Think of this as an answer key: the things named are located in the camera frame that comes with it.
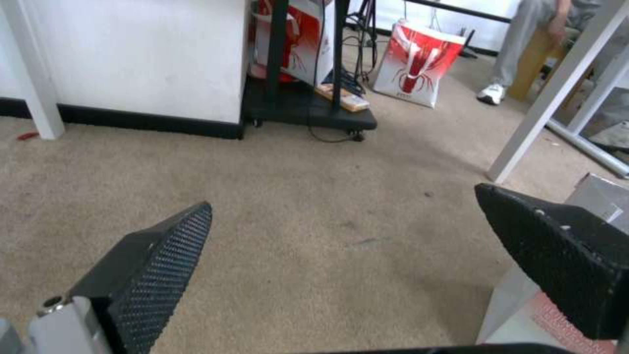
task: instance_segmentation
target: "white table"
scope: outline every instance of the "white table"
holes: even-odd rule
[[[40,137],[56,139],[64,133],[64,123],[57,110],[57,95],[39,60],[36,38],[22,6],[20,0],[0,0],[0,45],[22,86]]]
[[[583,104],[583,107],[567,128],[551,120],[552,115],[569,94],[572,87],[578,82],[605,43],[607,43],[614,31],[628,15],[629,0],[608,0],[602,6],[487,172],[487,176],[490,179],[497,183],[504,182],[546,124],[549,124],[550,128],[581,148],[584,152],[596,157],[607,167],[614,169],[618,174],[623,176],[629,174],[629,169],[623,162],[579,136],[579,132],[585,127],[592,114],[596,112],[613,87],[618,84],[622,77],[622,72],[620,71],[626,71],[629,63],[629,50],[626,49],[619,56],[621,60],[616,60],[610,64],[601,76],[601,84],[597,86],[585,104]]]

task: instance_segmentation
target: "wooden chair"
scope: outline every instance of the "wooden chair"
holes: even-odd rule
[[[579,31],[573,28],[566,28],[566,32],[568,38],[577,38],[579,36]],[[544,82],[545,86],[553,74],[555,74],[555,71],[566,57],[569,50],[570,49],[565,45],[556,45],[548,32],[546,32],[546,29],[539,28],[535,31],[535,34],[533,34],[533,37],[528,42],[528,45],[520,58],[516,79],[513,81],[511,87],[509,87],[509,90],[507,90],[509,96],[518,101],[525,101],[528,96],[528,92],[531,90],[531,86],[533,86],[533,83],[539,76],[547,59],[556,59],[556,64],[553,66],[552,71]],[[570,94],[565,98],[563,104],[564,106],[566,106],[572,97],[577,93],[579,87],[590,72],[591,69],[586,70],[586,73],[580,78],[579,82],[574,86]]]

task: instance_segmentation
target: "red and white bag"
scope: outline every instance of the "red and white bag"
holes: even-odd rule
[[[434,108],[439,80],[448,71],[465,37],[399,20],[380,63],[374,90]]]
[[[257,77],[265,76],[269,59],[270,25],[274,0],[260,0],[256,17],[255,48],[252,72]],[[310,85],[313,84],[317,63],[316,85],[330,73],[334,65],[334,0],[290,0],[286,15],[286,39],[282,56],[282,72],[290,74]],[[323,31],[323,41],[319,40]]]

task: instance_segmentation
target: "person's hand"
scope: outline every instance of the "person's hand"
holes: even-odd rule
[[[552,37],[555,45],[561,45],[565,39],[566,16],[558,14],[548,24],[548,34]]]

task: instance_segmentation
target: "white sneaker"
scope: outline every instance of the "white sneaker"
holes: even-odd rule
[[[491,84],[476,95],[476,98],[488,105],[498,106],[506,94],[506,88],[500,84]]]

